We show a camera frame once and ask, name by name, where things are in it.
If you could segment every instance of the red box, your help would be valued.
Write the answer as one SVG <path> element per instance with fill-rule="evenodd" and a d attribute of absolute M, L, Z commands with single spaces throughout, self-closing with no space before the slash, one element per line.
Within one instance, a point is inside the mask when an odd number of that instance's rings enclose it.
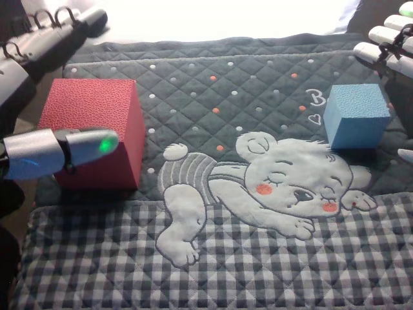
<path fill-rule="evenodd" d="M 139 184 L 145 124 L 136 82 L 129 79 L 55 79 L 39 128 L 107 127 L 119 135 L 110 155 L 78 166 L 77 173 L 55 174 L 69 189 L 136 189 Z"/>

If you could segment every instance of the orange cheek circle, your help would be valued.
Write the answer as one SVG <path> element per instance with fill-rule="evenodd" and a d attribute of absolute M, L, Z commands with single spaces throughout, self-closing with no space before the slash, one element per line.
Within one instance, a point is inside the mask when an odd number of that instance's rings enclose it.
<path fill-rule="evenodd" d="M 336 212 L 337 204 L 336 203 L 325 203 L 323 204 L 323 210 L 325 212 Z"/>
<path fill-rule="evenodd" d="M 260 184 L 256 187 L 256 191 L 260 195 L 269 195 L 272 193 L 272 187 L 268 184 Z"/>

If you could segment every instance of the sleeping bear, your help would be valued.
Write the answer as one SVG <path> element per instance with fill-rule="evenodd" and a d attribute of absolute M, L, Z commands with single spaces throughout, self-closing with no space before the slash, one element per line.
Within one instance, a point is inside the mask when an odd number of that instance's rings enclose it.
<path fill-rule="evenodd" d="M 300 240 L 311 239 L 313 218 L 335 216 L 342 207 L 377 207 L 361 191 L 369 171 L 349 166 L 327 144 L 249 132 L 238 137 L 236 150 L 248 163 L 218 163 L 183 144 L 165 149 L 158 189 L 172 223 L 156 247 L 175 267 L 199 260 L 192 242 L 205 225 L 207 205 L 220 203 L 247 225 Z"/>

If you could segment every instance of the embroidered heart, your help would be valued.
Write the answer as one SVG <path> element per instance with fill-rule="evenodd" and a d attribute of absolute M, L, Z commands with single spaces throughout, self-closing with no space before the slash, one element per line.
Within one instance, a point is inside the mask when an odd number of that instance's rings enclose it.
<path fill-rule="evenodd" d="M 321 116 L 320 116 L 320 114 L 310 115 L 308 117 L 308 120 L 313 122 L 314 124 L 317 124 L 317 125 L 321 126 Z"/>

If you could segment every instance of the checkered fabric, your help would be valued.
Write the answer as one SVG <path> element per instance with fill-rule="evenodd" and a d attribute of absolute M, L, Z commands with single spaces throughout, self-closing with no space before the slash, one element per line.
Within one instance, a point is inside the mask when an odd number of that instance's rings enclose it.
<path fill-rule="evenodd" d="M 307 91 L 319 90 L 327 99 L 332 85 L 380 83 L 352 56 L 362 39 L 354 34 L 305 34 L 203 43 L 105 43 L 80 50 L 63 75 L 137 81 L 148 133 L 140 186 L 129 197 L 154 201 L 163 199 L 157 174 L 165 162 L 163 151 L 172 143 L 183 143 L 190 152 L 202 152 L 216 161 L 242 162 L 235 143 L 248 131 L 264 131 L 277 140 L 326 141 L 323 121 L 318 125 L 316 119 L 316 114 L 322 118 L 325 104 L 312 105 L 318 93 Z M 372 171 L 371 196 L 413 191 L 413 167 L 399 161 L 397 154 L 406 138 L 394 118 L 374 160 L 363 162 L 369 159 L 364 155 L 346 158 L 350 165 Z M 53 180 L 43 179 L 40 184 L 38 206 L 67 203 Z M 91 200 L 105 202 L 111 195 L 99 192 Z"/>
<path fill-rule="evenodd" d="M 30 216 L 16 309 L 413 309 L 413 194 L 377 196 L 371 212 L 315 221 L 286 239 L 210 206 L 177 269 L 155 248 L 161 201 L 43 207 Z"/>

